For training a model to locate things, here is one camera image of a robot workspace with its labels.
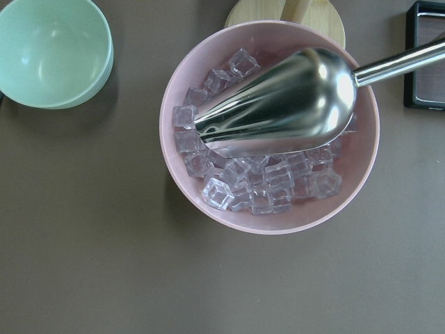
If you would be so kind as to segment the clear ice cubes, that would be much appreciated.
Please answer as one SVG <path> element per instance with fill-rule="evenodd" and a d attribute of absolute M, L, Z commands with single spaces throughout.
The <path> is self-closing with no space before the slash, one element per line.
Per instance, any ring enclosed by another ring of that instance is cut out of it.
<path fill-rule="evenodd" d="M 354 129 L 355 116 L 332 142 L 301 152 L 224 157 L 209 149 L 195 129 L 198 109 L 227 92 L 234 76 L 214 69 L 207 81 L 213 91 L 190 88 L 186 100 L 172 110 L 176 149 L 191 177 L 203 181 L 202 196 L 210 207 L 253 214 L 276 214 L 294 200 L 336 195 L 341 177 L 332 169 L 341 154 L 343 135 Z"/>

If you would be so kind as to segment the pink bowl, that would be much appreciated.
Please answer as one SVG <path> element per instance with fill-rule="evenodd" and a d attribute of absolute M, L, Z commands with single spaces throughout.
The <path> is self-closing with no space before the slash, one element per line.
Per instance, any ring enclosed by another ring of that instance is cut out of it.
<path fill-rule="evenodd" d="M 179 106 L 190 87 L 200 87 L 209 70 L 222 67 L 238 49 L 245 48 L 262 67 L 279 61 L 305 47 L 331 49 L 356 66 L 343 46 L 309 27 L 269 20 L 238 24 L 201 41 L 179 63 L 164 92 L 159 115 L 159 138 L 166 166 L 187 199 L 213 220 L 236 230 L 254 234 L 288 234 L 312 228 L 346 207 L 364 186 L 378 151 L 380 120 L 375 95 L 370 87 L 359 91 L 356 103 L 357 131 L 343 138 L 341 156 L 334 169 L 343 178 L 337 195 L 324 200 L 297 202 L 281 214 L 252 215 L 207 205 L 202 197 L 203 182 L 189 177 L 177 152 L 172 110 Z"/>

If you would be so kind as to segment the steel ice scoop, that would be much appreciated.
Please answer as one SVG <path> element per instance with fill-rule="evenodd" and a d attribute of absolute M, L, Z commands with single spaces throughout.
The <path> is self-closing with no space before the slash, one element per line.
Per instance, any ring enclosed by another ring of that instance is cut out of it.
<path fill-rule="evenodd" d="M 334 51 L 306 48 L 202 105 L 195 129 L 224 157 L 319 148 L 347 128 L 361 87 L 442 59 L 442 38 L 357 68 Z"/>

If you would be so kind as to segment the round wooden stand base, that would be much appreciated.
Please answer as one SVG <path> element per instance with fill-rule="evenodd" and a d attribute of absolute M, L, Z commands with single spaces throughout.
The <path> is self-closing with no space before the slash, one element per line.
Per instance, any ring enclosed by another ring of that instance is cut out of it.
<path fill-rule="evenodd" d="M 330 1 L 238 1 L 229 12 L 225 27 L 258 20 L 283 20 L 303 24 L 346 46 L 343 22 Z"/>

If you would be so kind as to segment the mint green bowl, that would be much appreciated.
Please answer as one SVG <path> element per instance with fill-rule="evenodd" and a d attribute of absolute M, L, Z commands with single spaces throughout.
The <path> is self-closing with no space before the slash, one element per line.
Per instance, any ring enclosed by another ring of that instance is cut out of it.
<path fill-rule="evenodd" d="M 95 96 L 114 61 L 105 15 L 93 1 L 11 1 L 1 9 L 1 92 L 39 109 Z"/>

